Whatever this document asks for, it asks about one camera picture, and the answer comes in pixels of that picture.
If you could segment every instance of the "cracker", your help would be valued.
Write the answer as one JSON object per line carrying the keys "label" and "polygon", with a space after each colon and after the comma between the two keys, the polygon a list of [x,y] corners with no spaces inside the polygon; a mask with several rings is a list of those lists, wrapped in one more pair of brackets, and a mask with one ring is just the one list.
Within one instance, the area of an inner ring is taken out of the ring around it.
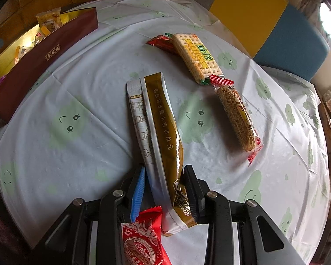
{"label": "cracker", "polygon": [[174,34],[171,40],[198,84],[209,78],[210,75],[223,75],[220,67],[197,35],[178,33]]}

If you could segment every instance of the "clear plastic wrapper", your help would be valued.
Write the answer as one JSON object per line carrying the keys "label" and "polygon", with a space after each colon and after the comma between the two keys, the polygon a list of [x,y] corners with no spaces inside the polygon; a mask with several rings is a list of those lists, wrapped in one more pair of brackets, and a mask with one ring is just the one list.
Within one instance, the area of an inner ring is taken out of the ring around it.
{"label": "clear plastic wrapper", "polygon": [[240,145],[245,151],[251,152],[248,157],[250,165],[258,151],[262,149],[263,144],[254,128],[249,113],[233,86],[233,81],[213,75],[210,76],[210,81],[221,100]]}
{"label": "clear plastic wrapper", "polygon": [[210,75],[223,76],[222,70],[196,34],[169,34],[178,54],[198,84],[208,85]]}
{"label": "clear plastic wrapper", "polygon": [[45,38],[44,34],[39,30],[34,37],[34,45],[38,45],[38,43]]}
{"label": "clear plastic wrapper", "polygon": [[62,26],[60,19],[61,8],[55,8],[53,10],[42,12],[36,15],[39,27],[46,26],[48,31],[52,33],[57,28]]}
{"label": "clear plastic wrapper", "polygon": [[15,64],[18,63],[22,57],[29,52],[29,50],[32,49],[31,47],[23,47],[23,46],[18,46],[16,48],[15,52]]}
{"label": "clear plastic wrapper", "polygon": [[127,92],[154,202],[163,209],[162,230],[175,234],[196,223],[185,188],[179,185],[183,146],[163,75],[130,81]]}

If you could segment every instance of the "yellow snack package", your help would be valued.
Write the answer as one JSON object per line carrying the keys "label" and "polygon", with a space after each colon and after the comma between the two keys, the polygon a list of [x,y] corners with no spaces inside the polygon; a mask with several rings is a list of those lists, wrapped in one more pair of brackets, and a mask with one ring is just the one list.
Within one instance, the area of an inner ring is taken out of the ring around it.
{"label": "yellow snack package", "polygon": [[36,15],[39,27],[45,26],[48,31],[51,33],[57,28],[62,26],[60,19],[61,8],[56,8],[47,12],[42,12]]}
{"label": "yellow snack package", "polygon": [[45,35],[49,35],[50,34],[50,31],[46,28],[46,26],[42,26],[40,31]]}

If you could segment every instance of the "chair backrest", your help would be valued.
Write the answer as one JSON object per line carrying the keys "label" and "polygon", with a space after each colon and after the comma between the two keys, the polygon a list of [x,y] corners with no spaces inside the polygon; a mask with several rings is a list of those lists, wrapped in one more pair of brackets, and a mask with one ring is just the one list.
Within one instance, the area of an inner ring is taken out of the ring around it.
{"label": "chair backrest", "polygon": [[288,4],[254,61],[310,81],[329,53],[323,36]]}
{"label": "chair backrest", "polygon": [[214,0],[210,12],[260,65],[310,81],[329,52],[323,36],[286,0]]}

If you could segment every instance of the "smiley face print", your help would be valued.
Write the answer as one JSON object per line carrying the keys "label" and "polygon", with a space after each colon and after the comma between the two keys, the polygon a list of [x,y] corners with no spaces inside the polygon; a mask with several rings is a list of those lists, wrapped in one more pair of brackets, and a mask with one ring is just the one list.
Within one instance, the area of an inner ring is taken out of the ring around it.
{"label": "smiley face print", "polygon": [[271,98],[269,87],[261,78],[256,79],[255,86],[259,97],[262,97],[264,100]]}
{"label": "smiley face print", "polygon": [[0,167],[0,184],[4,194],[12,195],[16,189],[16,167],[14,163],[5,163]]}
{"label": "smiley face print", "polygon": [[50,146],[65,147],[80,137],[86,124],[87,110],[77,100],[62,107],[50,126]]}
{"label": "smiley face print", "polygon": [[218,65],[227,70],[236,70],[238,68],[237,61],[230,53],[220,53],[217,57]]}
{"label": "smiley face print", "polygon": [[254,171],[239,194],[238,201],[244,203],[248,199],[261,202],[261,192],[259,186],[261,183],[261,171]]}
{"label": "smiley face print", "polygon": [[212,130],[214,121],[210,107],[195,95],[189,95],[188,99],[179,109],[179,127],[182,131],[182,141],[200,143],[204,135]]}
{"label": "smiley face print", "polygon": [[286,213],[283,215],[281,222],[279,224],[279,228],[283,232],[284,235],[286,235],[288,227],[290,226],[290,223],[292,222],[292,214],[290,213],[290,208],[287,208]]}

